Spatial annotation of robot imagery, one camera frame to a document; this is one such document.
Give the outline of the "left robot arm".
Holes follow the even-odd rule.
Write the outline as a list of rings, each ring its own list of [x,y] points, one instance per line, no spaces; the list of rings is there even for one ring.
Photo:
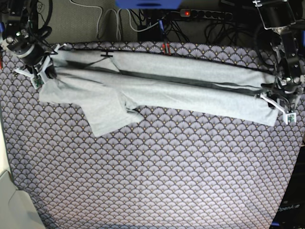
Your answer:
[[[254,47],[258,59],[268,68],[273,68],[275,80],[262,84],[260,98],[283,114],[283,122],[296,122],[296,108],[304,91],[305,72],[298,57],[297,39],[292,26],[297,24],[295,15],[287,0],[254,0],[262,23],[254,32]],[[258,48],[258,33],[261,29],[272,31],[270,43],[274,53],[274,64],[268,64]]]

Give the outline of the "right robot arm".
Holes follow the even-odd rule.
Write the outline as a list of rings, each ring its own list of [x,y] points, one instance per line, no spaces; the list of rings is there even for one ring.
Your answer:
[[[8,0],[7,20],[0,22],[0,49],[17,56],[24,67],[15,72],[28,77],[35,89],[57,77],[52,56],[57,55],[61,45],[51,47],[46,38],[51,34],[49,26],[53,1],[48,1],[48,14],[39,27],[39,0]]]

